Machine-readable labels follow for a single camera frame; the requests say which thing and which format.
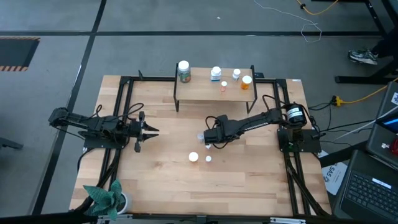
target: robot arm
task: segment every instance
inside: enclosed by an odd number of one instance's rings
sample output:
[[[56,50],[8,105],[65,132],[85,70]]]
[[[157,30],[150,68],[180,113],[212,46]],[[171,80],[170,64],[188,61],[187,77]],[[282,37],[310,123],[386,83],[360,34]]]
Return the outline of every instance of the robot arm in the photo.
[[[263,127],[268,124],[279,124],[294,133],[299,133],[306,125],[303,106],[293,103],[284,105],[287,114],[281,113],[281,109],[273,108],[261,114],[254,115],[239,121],[228,119],[224,114],[216,118],[213,128],[204,132],[205,144],[227,143],[239,139],[246,131]]]
[[[139,119],[130,119],[129,124],[120,120],[117,116],[86,117],[75,113],[70,113],[66,108],[53,110],[49,122],[53,127],[74,126],[85,129],[78,133],[85,138],[87,148],[124,148],[129,142],[129,138],[137,139],[134,146],[136,152],[141,151],[140,142],[158,136],[158,134],[145,134],[146,131],[159,131],[149,126],[145,120],[143,111],[139,113]]]

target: sneaker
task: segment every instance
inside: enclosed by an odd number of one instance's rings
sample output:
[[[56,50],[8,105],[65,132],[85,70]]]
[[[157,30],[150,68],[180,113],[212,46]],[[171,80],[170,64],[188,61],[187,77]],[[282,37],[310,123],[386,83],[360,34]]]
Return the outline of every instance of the sneaker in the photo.
[[[374,55],[370,50],[350,50],[348,57],[354,62],[377,65],[377,55]]]

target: wooden platform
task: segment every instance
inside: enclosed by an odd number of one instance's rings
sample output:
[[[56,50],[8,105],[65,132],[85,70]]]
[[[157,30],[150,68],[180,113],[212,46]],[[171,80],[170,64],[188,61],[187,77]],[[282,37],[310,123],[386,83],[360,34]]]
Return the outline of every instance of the wooden platform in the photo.
[[[100,116],[112,114],[119,80],[120,76],[103,78],[97,101],[97,105],[103,105]],[[290,101],[306,105],[301,81],[287,80],[287,86]],[[197,139],[197,134],[206,129],[208,115],[247,118],[265,111],[262,101],[255,104],[250,114],[235,109],[244,106],[243,102],[222,101],[181,101],[180,111],[176,112],[173,90],[173,82],[134,82],[131,104],[145,104],[146,121],[160,129],[160,136],[142,143],[141,153],[134,152],[135,139],[122,151],[118,178],[123,191],[132,195],[133,206],[129,212],[291,216],[276,125],[248,131],[221,150],[214,147],[207,150]],[[257,94],[273,96],[272,85],[257,84]],[[271,99],[267,102],[270,107],[275,106]],[[188,161],[192,151],[199,154],[196,163]],[[83,184],[96,185],[103,155],[104,150],[97,149],[83,158],[70,208],[79,206],[88,196]],[[205,162],[207,155],[213,158],[210,163]],[[330,212],[318,159],[306,153],[301,153],[301,158],[308,189]],[[297,186],[296,193],[301,202]]]
[[[250,83],[249,89],[241,89],[242,77],[245,75],[252,77],[252,70],[241,69],[241,75],[237,82],[233,81],[232,72],[232,68],[222,68],[221,81],[211,82],[211,68],[191,68],[191,81],[182,83],[178,80],[175,97],[177,100],[253,102],[253,82]],[[226,81],[228,84],[223,93],[220,91],[222,81]]]

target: white cap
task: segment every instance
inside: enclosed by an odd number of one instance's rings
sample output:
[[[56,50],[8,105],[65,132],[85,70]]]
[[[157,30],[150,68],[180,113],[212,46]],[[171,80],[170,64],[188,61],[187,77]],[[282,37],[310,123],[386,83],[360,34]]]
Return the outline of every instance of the white cap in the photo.
[[[189,154],[189,161],[196,162],[199,159],[199,155],[195,152]]]
[[[240,75],[241,70],[240,69],[234,69],[234,75]]]
[[[178,69],[182,72],[188,71],[189,63],[185,60],[181,61],[180,63],[178,63]]]
[[[221,69],[218,66],[213,67],[213,69],[211,69],[211,73],[214,75],[219,75],[221,73]]]
[[[252,78],[249,75],[245,75],[242,78],[242,82],[246,83],[246,84],[250,84],[252,81]]]

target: yellow cable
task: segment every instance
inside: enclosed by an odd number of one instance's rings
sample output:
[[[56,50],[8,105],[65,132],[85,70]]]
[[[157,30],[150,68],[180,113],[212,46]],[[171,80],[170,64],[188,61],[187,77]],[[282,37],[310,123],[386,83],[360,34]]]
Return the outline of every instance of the yellow cable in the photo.
[[[317,12],[317,13],[313,13],[313,12],[310,12],[310,11],[308,11],[308,9],[307,9],[307,7],[303,7],[304,8],[304,10],[308,13],[308,14],[310,14],[310,15],[313,15],[313,16],[316,16],[316,15],[319,15],[319,14],[322,14],[322,13],[324,13],[324,12],[326,12],[327,10],[329,10],[332,6],[334,6],[337,2],[338,2],[339,0],[336,0],[336,1],[334,1],[329,7],[327,7],[325,10],[323,10],[323,11],[321,11],[321,12]]]
[[[376,90],[375,92],[369,94],[368,96],[365,96],[365,97],[363,97],[363,98],[361,98],[361,99],[359,99],[359,100],[347,101],[347,102],[344,101],[344,100],[340,100],[340,104],[352,104],[352,103],[357,103],[357,102],[366,100],[366,99],[368,99],[369,97],[375,95],[376,93],[379,93],[380,91],[382,91],[382,90],[384,90],[384,89],[386,89],[386,88],[387,88],[387,86],[384,86],[384,87],[382,87],[382,88]]]

